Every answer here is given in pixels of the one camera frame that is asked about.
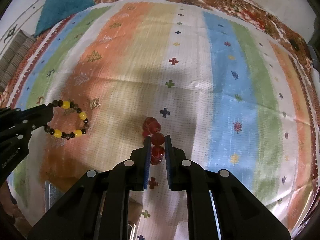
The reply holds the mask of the person's left hand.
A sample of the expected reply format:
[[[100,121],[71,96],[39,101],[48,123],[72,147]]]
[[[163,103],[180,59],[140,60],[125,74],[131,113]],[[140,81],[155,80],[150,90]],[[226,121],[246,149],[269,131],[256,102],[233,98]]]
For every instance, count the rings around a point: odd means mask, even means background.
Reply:
[[[8,214],[10,217],[21,218],[21,219],[24,218],[17,204],[14,204],[12,202],[11,193],[6,183],[4,183],[1,186],[1,204],[3,206],[5,213]]]

